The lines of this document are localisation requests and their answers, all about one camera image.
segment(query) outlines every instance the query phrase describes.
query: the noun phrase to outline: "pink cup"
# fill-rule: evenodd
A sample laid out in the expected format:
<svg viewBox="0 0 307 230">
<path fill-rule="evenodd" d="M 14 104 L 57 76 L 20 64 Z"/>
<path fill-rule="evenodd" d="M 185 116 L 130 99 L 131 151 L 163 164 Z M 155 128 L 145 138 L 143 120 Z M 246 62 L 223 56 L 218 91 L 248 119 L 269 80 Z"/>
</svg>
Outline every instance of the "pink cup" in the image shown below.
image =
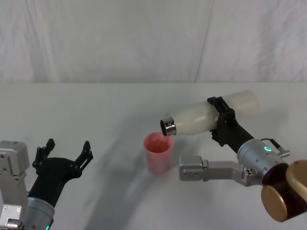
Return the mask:
<svg viewBox="0 0 307 230">
<path fill-rule="evenodd" d="M 165 137 L 161 132 L 151 133 L 144 139 L 147 167 L 153 174 L 165 173 L 171 165 L 171 137 Z"/>
</svg>

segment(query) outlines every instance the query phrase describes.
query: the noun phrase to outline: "white table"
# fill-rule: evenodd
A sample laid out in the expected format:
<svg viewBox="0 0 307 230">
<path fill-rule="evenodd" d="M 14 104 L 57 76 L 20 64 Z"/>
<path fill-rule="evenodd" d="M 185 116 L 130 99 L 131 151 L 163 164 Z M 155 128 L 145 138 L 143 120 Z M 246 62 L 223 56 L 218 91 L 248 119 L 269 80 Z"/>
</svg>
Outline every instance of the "white table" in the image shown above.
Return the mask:
<svg viewBox="0 0 307 230">
<path fill-rule="evenodd" d="M 244 89 L 258 95 L 263 112 L 241 125 L 290 149 L 287 162 L 306 159 L 306 83 L 1 85 L 0 139 L 25 142 L 31 163 L 49 138 L 56 142 L 50 157 L 72 160 L 90 141 L 94 159 L 81 178 L 64 187 L 54 230 L 305 229 L 307 214 L 282 224 L 272 220 L 261 202 L 261 186 L 178 179 L 179 155 L 236 160 L 209 132 L 174 137 L 174 168 L 159 177 L 146 170 L 143 138 L 159 130 L 165 114 Z M 27 174 L 29 189 L 35 170 L 30 167 Z"/>
</svg>

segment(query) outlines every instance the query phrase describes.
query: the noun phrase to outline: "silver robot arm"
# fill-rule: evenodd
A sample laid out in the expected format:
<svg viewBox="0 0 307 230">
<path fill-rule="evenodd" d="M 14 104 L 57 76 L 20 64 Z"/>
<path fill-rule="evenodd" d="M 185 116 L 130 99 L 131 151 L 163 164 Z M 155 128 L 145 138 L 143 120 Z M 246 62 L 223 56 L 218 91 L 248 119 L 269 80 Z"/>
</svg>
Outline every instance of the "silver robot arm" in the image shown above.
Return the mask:
<svg viewBox="0 0 307 230">
<path fill-rule="evenodd" d="M 27 209 L 28 197 L 24 184 L 29 167 L 26 144 L 16 141 L 0 142 L 0 188 L 3 199 L 1 230 L 22 229 L 20 221 Z"/>
<path fill-rule="evenodd" d="M 65 183 L 81 177 L 93 159 L 88 141 L 75 161 L 48 158 L 54 146 L 54 140 L 49 139 L 46 147 L 37 148 L 32 166 L 38 177 L 28 193 L 24 183 L 25 170 L 29 167 L 26 144 L 0 141 L 0 189 L 4 203 L 0 230 L 49 230 L 51 227 L 54 207 Z"/>
</svg>

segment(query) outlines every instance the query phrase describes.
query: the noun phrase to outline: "white bottle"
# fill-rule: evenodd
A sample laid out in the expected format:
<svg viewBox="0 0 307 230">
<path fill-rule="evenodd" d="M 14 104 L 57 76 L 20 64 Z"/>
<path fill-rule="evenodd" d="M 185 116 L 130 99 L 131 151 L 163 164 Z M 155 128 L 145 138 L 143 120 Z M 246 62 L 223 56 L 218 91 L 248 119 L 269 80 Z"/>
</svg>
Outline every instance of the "white bottle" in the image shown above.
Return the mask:
<svg viewBox="0 0 307 230">
<path fill-rule="evenodd" d="M 256 95 L 249 90 L 223 96 L 223 99 L 235 110 L 238 121 L 251 118 L 260 111 Z M 215 107 L 204 101 L 162 119 L 160 125 L 165 136 L 194 135 L 215 129 L 217 119 Z"/>
</svg>

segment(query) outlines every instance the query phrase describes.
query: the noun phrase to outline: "white backdrop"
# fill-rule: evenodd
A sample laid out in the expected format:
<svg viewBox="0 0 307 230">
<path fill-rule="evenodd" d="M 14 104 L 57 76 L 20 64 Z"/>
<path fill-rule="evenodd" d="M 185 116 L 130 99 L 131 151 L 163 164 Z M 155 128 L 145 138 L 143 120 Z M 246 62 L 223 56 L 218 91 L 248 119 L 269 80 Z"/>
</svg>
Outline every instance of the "white backdrop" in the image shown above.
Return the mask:
<svg viewBox="0 0 307 230">
<path fill-rule="evenodd" d="M 0 81 L 307 80 L 305 0 L 0 0 Z"/>
</svg>

